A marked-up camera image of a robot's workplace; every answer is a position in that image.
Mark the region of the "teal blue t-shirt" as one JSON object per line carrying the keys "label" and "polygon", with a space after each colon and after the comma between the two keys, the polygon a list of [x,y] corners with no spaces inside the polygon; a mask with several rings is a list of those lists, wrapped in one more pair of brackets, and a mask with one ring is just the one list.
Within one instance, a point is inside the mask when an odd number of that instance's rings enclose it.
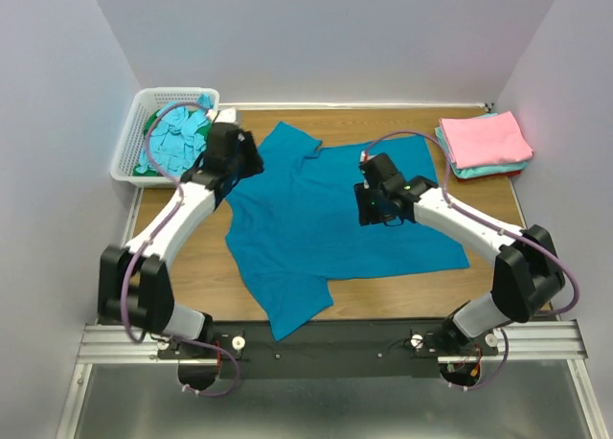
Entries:
{"label": "teal blue t-shirt", "polygon": [[332,306],[330,280],[468,266],[446,235],[411,222],[362,226],[353,186],[364,145],[325,148],[284,122],[263,140],[264,171],[227,196],[226,242],[248,291],[281,340]]}

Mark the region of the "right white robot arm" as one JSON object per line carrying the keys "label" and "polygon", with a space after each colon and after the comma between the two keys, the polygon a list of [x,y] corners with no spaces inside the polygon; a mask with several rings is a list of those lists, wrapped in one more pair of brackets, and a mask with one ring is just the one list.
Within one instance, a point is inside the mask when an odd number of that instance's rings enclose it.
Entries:
{"label": "right white robot arm", "polygon": [[434,181],[406,179],[391,158],[363,155],[364,180],[354,185],[362,225],[409,221],[432,228],[477,253],[493,267],[492,286],[450,314],[422,344],[459,355],[484,333],[531,320],[565,285],[550,233],[504,223],[447,194]]}

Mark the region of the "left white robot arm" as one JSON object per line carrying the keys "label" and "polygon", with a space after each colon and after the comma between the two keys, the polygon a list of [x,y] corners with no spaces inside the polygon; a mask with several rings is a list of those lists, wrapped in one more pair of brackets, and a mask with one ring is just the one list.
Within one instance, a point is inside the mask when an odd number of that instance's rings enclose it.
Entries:
{"label": "left white robot arm", "polygon": [[140,234],[101,255],[97,311],[100,318],[145,333],[179,338],[193,358],[214,340],[214,320],[178,304],[170,266],[197,226],[244,178],[263,172],[253,134],[232,123],[215,123],[206,149],[178,180],[171,200]]}

